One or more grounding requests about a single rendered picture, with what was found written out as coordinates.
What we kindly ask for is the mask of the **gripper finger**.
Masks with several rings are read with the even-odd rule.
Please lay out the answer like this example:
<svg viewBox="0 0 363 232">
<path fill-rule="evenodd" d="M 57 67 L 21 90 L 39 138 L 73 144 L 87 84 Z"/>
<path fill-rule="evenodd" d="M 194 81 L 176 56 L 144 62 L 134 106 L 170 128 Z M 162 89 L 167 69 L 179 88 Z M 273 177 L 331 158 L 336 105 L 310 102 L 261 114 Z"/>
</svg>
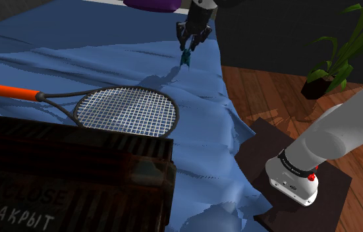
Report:
<svg viewBox="0 0 363 232">
<path fill-rule="evenodd" d="M 190 38 L 190 33 L 186 29 L 186 22 L 176 23 L 177 39 L 180 43 L 180 50 L 184 51 L 187 40 Z"/>
<path fill-rule="evenodd" d="M 199 34 L 193 35 L 192 41 L 190 43 L 190 50 L 194 51 L 198 44 L 204 43 L 211 32 L 212 32 L 211 27 L 206 26 L 202 32 L 200 32 Z"/>
</svg>

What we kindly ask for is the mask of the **small teal object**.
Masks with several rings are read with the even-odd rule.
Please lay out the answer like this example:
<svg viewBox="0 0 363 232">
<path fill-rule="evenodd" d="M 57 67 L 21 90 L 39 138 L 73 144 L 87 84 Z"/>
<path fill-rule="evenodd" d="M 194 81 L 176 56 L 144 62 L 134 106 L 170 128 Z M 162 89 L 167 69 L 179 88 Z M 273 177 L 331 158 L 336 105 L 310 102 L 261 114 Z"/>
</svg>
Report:
<svg viewBox="0 0 363 232">
<path fill-rule="evenodd" d="M 188 68 L 190 68 L 190 56 L 191 56 L 191 50 L 184 49 L 181 55 L 180 66 L 186 65 Z"/>
</svg>

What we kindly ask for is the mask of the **purple pillow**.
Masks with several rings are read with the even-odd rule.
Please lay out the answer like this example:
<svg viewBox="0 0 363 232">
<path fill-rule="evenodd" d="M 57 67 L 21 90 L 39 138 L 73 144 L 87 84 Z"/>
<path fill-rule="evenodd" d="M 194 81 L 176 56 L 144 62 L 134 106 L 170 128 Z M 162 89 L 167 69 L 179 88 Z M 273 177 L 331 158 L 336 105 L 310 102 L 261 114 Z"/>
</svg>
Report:
<svg viewBox="0 0 363 232">
<path fill-rule="evenodd" d="M 173 13 L 182 3 L 182 0 L 123 0 L 127 7 L 156 13 Z"/>
</svg>

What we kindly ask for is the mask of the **bed with blue sheet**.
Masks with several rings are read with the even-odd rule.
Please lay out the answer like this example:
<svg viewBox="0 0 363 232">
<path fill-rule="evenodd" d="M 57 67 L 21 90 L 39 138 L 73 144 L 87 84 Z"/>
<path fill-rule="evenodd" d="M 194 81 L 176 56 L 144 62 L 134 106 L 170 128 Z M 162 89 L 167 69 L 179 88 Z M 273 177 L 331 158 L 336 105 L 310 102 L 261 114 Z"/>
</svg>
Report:
<svg viewBox="0 0 363 232">
<path fill-rule="evenodd" d="M 269 202 L 234 156 L 252 137 L 229 99 L 214 34 L 180 64 L 177 13 L 85 0 L 52 0 L 0 22 L 0 84 L 45 93 L 130 85 L 171 96 L 177 178 L 165 232 L 266 232 L 254 216 Z M 0 115 L 69 124 L 46 103 L 0 98 Z"/>
</svg>

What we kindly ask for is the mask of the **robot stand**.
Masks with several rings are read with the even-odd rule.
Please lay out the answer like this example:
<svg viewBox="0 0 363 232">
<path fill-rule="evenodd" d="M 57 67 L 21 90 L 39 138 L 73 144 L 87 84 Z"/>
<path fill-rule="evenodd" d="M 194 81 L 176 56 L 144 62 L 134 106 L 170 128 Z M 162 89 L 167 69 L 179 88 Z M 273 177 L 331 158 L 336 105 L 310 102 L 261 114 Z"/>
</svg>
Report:
<svg viewBox="0 0 363 232">
<path fill-rule="evenodd" d="M 336 232 L 352 178 L 328 162 L 320 164 L 318 196 L 312 205 L 302 206 L 273 188 L 265 172 L 266 161 L 293 139 L 262 118 L 250 128 L 256 134 L 240 145 L 235 159 L 251 185 L 272 205 L 254 220 L 269 232 Z"/>
</svg>

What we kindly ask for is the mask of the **potted green plant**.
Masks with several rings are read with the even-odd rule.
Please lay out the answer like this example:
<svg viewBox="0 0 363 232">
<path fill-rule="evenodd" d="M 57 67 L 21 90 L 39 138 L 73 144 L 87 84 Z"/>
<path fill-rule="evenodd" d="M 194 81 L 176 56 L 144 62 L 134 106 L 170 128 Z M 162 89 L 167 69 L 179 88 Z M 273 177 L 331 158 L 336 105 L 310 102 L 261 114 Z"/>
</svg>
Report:
<svg viewBox="0 0 363 232">
<path fill-rule="evenodd" d="M 336 37 L 322 36 L 314 42 L 330 41 L 332 43 L 331 58 L 316 64 L 306 76 L 301 94 L 307 100 L 317 100 L 340 86 L 344 90 L 347 78 L 353 71 L 349 63 L 363 54 L 363 6 L 359 3 L 343 10 L 344 13 L 359 11 L 360 16 L 349 40 L 342 46 Z"/>
</svg>

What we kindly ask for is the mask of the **dark ribbed metal crate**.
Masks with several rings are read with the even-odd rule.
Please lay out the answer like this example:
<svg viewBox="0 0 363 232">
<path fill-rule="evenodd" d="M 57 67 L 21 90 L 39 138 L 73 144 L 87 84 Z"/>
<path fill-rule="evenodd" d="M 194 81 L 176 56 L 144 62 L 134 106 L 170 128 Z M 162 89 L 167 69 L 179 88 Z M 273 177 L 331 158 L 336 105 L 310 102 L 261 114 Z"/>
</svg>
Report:
<svg viewBox="0 0 363 232">
<path fill-rule="evenodd" d="M 0 116 L 0 232 L 164 232 L 173 141 Z"/>
</svg>

